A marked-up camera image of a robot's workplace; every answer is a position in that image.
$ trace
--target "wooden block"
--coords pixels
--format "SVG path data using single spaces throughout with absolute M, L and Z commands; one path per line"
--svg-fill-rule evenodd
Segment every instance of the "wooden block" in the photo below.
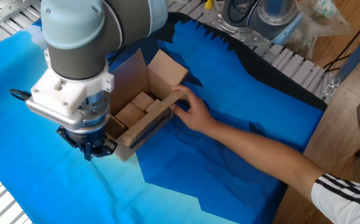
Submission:
M 160 103 L 160 100 L 155 100 L 151 105 L 148 106 L 147 109 L 145 109 L 145 111 L 147 113 L 151 112 L 159 103 Z
M 148 96 L 147 93 L 144 93 L 143 91 L 140 92 L 132 101 L 131 103 L 138 107 L 140 110 L 145 111 L 149 105 L 151 105 L 154 102 L 154 99 L 152 99 L 150 96 Z
M 125 106 L 115 118 L 122 122 L 126 127 L 131 128 L 145 115 L 138 107 L 129 103 Z
M 113 115 L 110 115 L 105 131 L 107 135 L 116 140 L 120 135 L 126 132 L 126 127 Z

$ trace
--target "black stripe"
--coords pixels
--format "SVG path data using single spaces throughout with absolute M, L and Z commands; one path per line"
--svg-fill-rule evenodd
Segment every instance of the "black stripe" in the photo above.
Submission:
M 337 180 L 334 180 L 326 175 L 322 176 L 323 178 L 325 178 L 326 180 L 329 180 L 332 184 L 335 184 L 336 186 L 342 188 L 342 189 L 347 189 L 349 191 L 351 191 L 354 194 L 358 194 L 360 195 L 360 190 L 356 189 L 354 186 L 350 185 L 350 186 L 345 186 L 344 184 L 339 183 Z
M 342 181 L 344 181 L 346 184 L 348 184 L 348 185 L 351 185 L 351 186 L 354 186 L 354 187 L 360 187 L 359 185 L 356 185 L 356 184 L 354 184 L 354 183 L 352 183 L 351 181 L 349 181 L 349 180 L 343 180 L 343 179 L 340 179 L 340 178 L 338 178 L 338 177 L 336 177 L 336 176 L 333 176 L 333 175 L 331 175 L 332 177 L 334 177 L 335 179 L 337 179 L 337 180 L 342 180 Z
M 354 197 L 352 197 L 352 196 L 350 196 L 350 195 L 348 195 L 348 194 L 346 194 L 346 193 L 344 193 L 344 192 L 342 192 L 340 190 L 337 190 L 337 189 L 333 188 L 332 186 L 329 186 L 327 183 L 323 182 L 322 180 L 318 179 L 315 182 L 317 184 L 322 185 L 322 187 L 326 188 L 327 190 L 335 193 L 336 195 L 339 195 L 340 197 L 343 197 L 343 198 L 345 198 L 345 199 L 347 199 L 347 200 L 349 200 L 351 202 L 356 202 L 356 203 L 360 204 L 360 198 L 354 198 Z

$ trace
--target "striped sleeve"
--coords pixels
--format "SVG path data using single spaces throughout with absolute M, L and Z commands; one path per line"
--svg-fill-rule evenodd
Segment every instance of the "striped sleeve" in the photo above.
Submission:
M 360 184 L 325 174 L 315 181 L 311 196 L 333 223 L 360 223 Z

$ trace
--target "blue cloth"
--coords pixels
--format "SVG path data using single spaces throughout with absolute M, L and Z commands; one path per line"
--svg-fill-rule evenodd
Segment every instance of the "blue cloth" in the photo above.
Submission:
M 215 118 L 302 152 L 323 112 L 253 79 L 219 37 L 195 26 L 177 24 L 173 43 L 153 40 L 154 47 L 189 69 L 184 84 Z M 30 90 L 47 68 L 40 28 L 30 30 L 0 43 L 0 180 L 34 223 L 272 221 L 285 186 L 177 117 L 127 162 L 84 160 L 56 134 L 58 125 L 8 93 Z M 111 68 L 138 47 L 148 62 L 146 43 Z

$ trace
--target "box flap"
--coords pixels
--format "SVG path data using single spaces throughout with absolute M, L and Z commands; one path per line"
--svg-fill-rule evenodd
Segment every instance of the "box flap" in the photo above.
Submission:
M 159 50 L 148 68 L 170 86 L 180 84 L 188 70 L 173 60 L 165 52 Z
M 151 113 L 147 113 L 141 118 L 133 127 L 128 129 L 122 134 L 118 140 L 123 142 L 126 146 L 130 146 L 136 139 L 137 135 L 155 120 L 163 111 L 169 108 L 170 105 L 174 104 L 177 100 L 183 98 L 188 94 L 187 91 L 175 91 L 160 102 Z
M 147 68 L 149 91 L 151 91 L 156 97 L 163 100 L 166 96 L 169 96 L 172 92 L 172 86 L 167 84 L 160 76 L 155 72 Z
M 111 92 L 111 114 L 117 114 L 141 91 L 149 91 L 147 66 L 141 50 L 121 64 L 112 74 L 115 87 Z

